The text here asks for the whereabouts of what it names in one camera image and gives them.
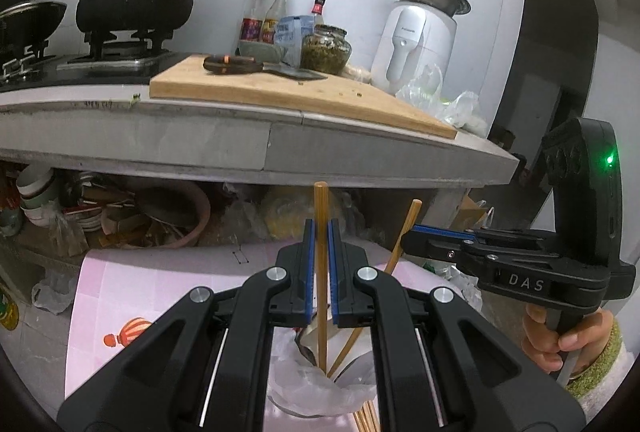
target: doorway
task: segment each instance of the doorway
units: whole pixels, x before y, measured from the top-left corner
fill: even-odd
[[[520,35],[489,139],[520,160],[511,183],[472,190],[495,228],[528,228],[550,191],[542,136],[580,116],[598,45],[594,0],[524,0]]]

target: knitted sleeve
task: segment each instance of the knitted sleeve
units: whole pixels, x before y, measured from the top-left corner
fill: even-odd
[[[620,326],[614,320],[611,336],[602,354],[567,385],[567,390],[580,402],[587,421],[609,401],[633,364],[634,356],[626,350]]]

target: green cloth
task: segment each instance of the green cloth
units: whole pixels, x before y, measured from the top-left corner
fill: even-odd
[[[578,378],[569,382],[566,389],[574,398],[582,398],[591,392],[611,370],[613,363],[620,354],[622,347],[622,333],[616,319],[613,320],[611,336],[604,351],[598,359],[587,367]]]

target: kitchen knife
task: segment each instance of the kitchen knife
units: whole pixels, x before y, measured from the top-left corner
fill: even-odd
[[[215,75],[248,75],[251,73],[271,73],[293,80],[324,80],[326,76],[309,71],[296,69],[283,63],[271,64],[259,62],[252,57],[231,55],[212,55],[204,59],[202,66]]]

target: wooden cutting board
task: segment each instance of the wooden cutting board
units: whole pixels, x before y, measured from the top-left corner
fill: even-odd
[[[212,75],[202,67],[204,58],[187,57],[152,78],[149,96],[306,110],[448,139],[457,134],[452,126],[368,84],[332,75],[308,82],[269,73]]]

